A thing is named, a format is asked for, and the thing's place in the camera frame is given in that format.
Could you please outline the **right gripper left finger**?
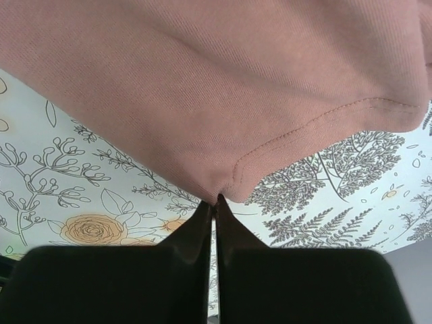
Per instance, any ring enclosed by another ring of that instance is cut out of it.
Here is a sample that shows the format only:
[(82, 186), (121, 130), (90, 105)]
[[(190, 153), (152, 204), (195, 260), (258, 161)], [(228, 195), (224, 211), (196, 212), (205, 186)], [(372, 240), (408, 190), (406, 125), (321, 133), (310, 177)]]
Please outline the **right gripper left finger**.
[(13, 268), (2, 323), (206, 323), (211, 213), (154, 246), (41, 246)]

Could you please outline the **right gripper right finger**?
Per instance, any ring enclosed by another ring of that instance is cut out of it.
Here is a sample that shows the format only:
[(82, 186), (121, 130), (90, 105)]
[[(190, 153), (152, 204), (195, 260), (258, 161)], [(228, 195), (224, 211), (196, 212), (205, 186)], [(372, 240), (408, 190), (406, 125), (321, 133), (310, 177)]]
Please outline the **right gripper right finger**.
[(219, 196), (222, 323), (411, 323), (389, 263), (358, 248), (271, 248)]

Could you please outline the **pink mario t shirt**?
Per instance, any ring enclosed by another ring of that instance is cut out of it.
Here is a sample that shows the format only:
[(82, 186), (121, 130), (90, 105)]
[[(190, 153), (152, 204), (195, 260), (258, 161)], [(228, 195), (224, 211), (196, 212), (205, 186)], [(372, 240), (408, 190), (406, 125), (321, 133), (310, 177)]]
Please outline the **pink mario t shirt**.
[(174, 185), (240, 203), (360, 131), (417, 128), (430, 1), (2, 1), (1, 69)]

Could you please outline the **floral table mat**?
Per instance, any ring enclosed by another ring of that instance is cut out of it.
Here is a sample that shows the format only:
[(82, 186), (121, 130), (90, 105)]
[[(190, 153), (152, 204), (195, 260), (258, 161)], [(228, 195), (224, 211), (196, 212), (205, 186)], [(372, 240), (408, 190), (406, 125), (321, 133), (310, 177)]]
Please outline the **floral table mat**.
[[(358, 248), (417, 276), (431, 254), (431, 105), (408, 132), (360, 131), (262, 178), (234, 217), (271, 248)], [(7, 73), (1, 74), (1, 291), (41, 246), (154, 246), (199, 204), (211, 213), (207, 320), (219, 318), (214, 203), (141, 164)]]

